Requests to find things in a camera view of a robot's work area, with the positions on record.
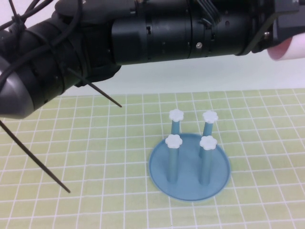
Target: pink object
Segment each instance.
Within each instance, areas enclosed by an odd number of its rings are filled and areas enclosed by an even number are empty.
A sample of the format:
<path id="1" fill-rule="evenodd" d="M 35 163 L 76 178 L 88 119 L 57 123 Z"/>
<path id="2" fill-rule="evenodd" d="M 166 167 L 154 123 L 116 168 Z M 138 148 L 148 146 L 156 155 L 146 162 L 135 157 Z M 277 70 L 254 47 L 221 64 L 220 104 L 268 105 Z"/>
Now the pink object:
<path id="1" fill-rule="evenodd" d="M 289 38 L 268 49 L 268 54 L 275 61 L 305 58 L 305 33 Z"/>

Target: white wall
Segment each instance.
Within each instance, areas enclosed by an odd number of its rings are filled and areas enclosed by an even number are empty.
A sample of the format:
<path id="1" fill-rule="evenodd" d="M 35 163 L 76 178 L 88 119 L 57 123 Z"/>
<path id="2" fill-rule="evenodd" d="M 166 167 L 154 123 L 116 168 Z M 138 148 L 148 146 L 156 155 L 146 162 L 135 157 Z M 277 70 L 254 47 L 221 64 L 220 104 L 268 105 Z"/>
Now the white wall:
<path id="1" fill-rule="evenodd" d="M 31 0 L 14 0 L 23 14 Z M 31 26 L 50 17 L 54 3 L 28 19 Z M 0 0 L 0 24 L 12 16 L 7 0 Z M 305 87 L 305 59 L 274 62 L 266 52 L 123 66 L 111 79 L 96 83 L 110 94 L 197 92 Z M 89 87 L 69 89 L 65 95 L 97 94 Z"/>

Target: white knob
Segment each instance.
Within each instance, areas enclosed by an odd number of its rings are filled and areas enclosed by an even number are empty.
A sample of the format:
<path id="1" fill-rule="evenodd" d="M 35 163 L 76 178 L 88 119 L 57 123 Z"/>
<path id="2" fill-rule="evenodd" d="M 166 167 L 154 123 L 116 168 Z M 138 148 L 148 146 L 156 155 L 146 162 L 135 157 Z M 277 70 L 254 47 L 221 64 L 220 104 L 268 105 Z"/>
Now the white knob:
<path id="1" fill-rule="evenodd" d="M 180 138 L 179 135 L 169 135 L 166 138 L 165 143 L 171 149 L 178 149 L 182 144 L 182 139 Z"/>
<path id="2" fill-rule="evenodd" d="M 212 136 L 203 136 L 200 141 L 200 146 L 205 150 L 216 149 L 217 140 Z"/>
<path id="3" fill-rule="evenodd" d="M 206 123 L 213 124 L 218 120 L 218 115 L 215 111 L 207 111 L 203 113 L 203 119 Z"/>
<path id="4" fill-rule="evenodd" d="M 170 119 L 174 122 L 179 122 L 183 120 L 183 111 L 180 111 L 179 109 L 174 109 L 170 111 Z"/>

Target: screw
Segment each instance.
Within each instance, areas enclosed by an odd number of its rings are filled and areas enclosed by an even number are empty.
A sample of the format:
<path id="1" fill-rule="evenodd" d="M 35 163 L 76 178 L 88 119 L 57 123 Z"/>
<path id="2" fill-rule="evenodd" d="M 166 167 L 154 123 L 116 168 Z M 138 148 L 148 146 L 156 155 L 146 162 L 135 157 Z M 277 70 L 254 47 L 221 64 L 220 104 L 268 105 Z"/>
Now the screw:
<path id="1" fill-rule="evenodd" d="M 201 49 L 201 48 L 202 48 L 202 43 L 201 43 L 201 42 L 198 42 L 198 43 L 196 44 L 196 48 L 197 48 L 197 49 Z"/>
<path id="2" fill-rule="evenodd" d="M 264 39 L 267 40 L 270 37 L 270 32 L 265 32 L 264 33 Z"/>

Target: cutting mat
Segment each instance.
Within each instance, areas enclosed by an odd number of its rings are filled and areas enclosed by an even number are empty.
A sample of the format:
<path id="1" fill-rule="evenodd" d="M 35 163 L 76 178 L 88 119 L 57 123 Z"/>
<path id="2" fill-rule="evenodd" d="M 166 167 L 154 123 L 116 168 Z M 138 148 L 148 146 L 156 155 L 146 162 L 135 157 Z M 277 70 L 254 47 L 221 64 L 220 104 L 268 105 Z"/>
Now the cutting mat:
<path id="1" fill-rule="evenodd" d="M 67 194 L 0 130 L 2 229 L 304 229 L 305 89 L 59 97 L 8 127 L 71 189 Z M 147 172 L 152 148 L 184 111 L 183 132 L 214 137 L 231 160 L 218 196 L 182 203 Z"/>

